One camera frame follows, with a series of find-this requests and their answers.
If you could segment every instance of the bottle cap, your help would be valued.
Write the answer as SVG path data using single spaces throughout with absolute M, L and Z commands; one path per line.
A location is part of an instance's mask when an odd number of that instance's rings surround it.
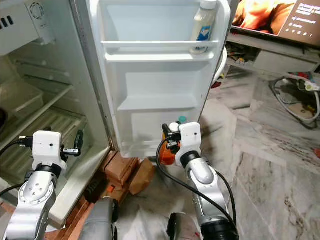
M 176 122 L 172 122 L 172 123 L 170 123 L 169 128 L 172 132 L 178 132 L 179 131 L 179 124 Z
M 201 0 L 200 7 L 203 9 L 214 9 L 216 7 L 217 0 Z

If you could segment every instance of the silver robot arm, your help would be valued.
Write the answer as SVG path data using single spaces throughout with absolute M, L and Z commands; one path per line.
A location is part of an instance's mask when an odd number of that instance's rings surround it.
M 32 137 L 34 172 L 18 192 L 18 204 L 3 239 L 41 240 L 56 201 L 55 188 L 62 171 L 67 168 L 67 155 L 79 156 L 83 132 L 78 131 L 73 149 L 64 149 L 59 132 L 37 131 Z
M 200 124 L 197 122 L 172 123 L 169 127 L 162 126 L 162 128 L 166 137 L 171 139 L 167 144 L 168 149 L 173 149 L 173 152 L 177 151 L 178 142 L 180 142 L 180 147 L 175 154 L 175 161 L 185 169 L 188 185 L 207 196 L 229 214 L 226 201 L 218 186 L 217 172 L 201 157 Z M 193 203 L 204 240 L 239 239 L 237 230 L 219 209 L 195 193 L 193 193 Z M 175 213 L 171 217 L 176 218 L 177 214 Z M 176 222 L 171 220 L 168 225 L 168 232 L 172 233 L 170 237 L 173 240 L 179 239 L 174 234 L 175 224 Z

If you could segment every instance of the orange object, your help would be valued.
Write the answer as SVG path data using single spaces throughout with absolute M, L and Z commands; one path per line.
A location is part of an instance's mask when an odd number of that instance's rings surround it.
M 108 193 L 112 193 L 114 190 L 115 190 L 115 186 L 113 186 L 113 185 L 109 185 L 107 188 L 106 188 L 106 191 L 108 192 Z
M 320 148 L 316 148 L 313 150 L 315 155 L 320 159 Z
M 170 149 L 166 148 L 165 143 L 162 145 L 160 149 L 159 161 L 163 165 L 172 165 L 175 162 L 175 155 L 171 153 Z

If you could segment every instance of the tv screen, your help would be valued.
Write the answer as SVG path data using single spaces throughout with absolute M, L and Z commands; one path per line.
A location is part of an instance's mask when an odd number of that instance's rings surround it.
M 320 0 L 240 0 L 233 28 L 320 46 Z

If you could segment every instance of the open refrigerator door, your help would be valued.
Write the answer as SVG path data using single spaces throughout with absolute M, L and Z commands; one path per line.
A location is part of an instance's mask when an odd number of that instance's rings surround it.
M 163 123 L 197 122 L 230 28 L 217 0 L 208 41 L 190 41 L 199 0 L 87 0 L 95 51 L 124 157 L 155 156 Z M 190 48 L 206 47 L 202 54 Z

